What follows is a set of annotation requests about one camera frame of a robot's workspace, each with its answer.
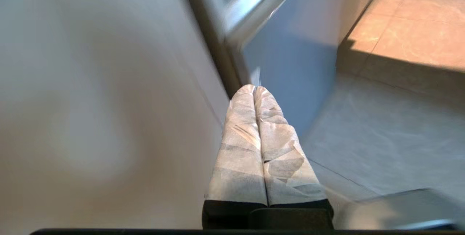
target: white surface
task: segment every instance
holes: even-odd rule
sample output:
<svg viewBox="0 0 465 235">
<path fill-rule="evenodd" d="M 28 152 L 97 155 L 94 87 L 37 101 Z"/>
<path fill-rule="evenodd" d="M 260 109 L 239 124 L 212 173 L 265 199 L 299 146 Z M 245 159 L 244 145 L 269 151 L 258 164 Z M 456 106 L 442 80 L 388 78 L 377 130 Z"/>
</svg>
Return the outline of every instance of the white surface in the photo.
<svg viewBox="0 0 465 235">
<path fill-rule="evenodd" d="M 186 2 L 0 2 L 0 234 L 200 228 L 228 99 Z"/>
</svg>

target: tiled floor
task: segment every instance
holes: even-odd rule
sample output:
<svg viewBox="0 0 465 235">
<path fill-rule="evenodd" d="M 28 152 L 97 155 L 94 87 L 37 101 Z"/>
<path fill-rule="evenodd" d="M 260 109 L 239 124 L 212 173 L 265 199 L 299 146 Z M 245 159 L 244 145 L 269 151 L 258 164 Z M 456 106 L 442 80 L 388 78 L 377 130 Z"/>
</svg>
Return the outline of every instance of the tiled floor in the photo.
<svg viewBox="0 0 465 235">
<path fill-rule="evenodd" d="M 465 202 L 465 0 L 374 0 L 339 47 L 302 147 L 348 200 L 431 187 Z"/>
</svg>

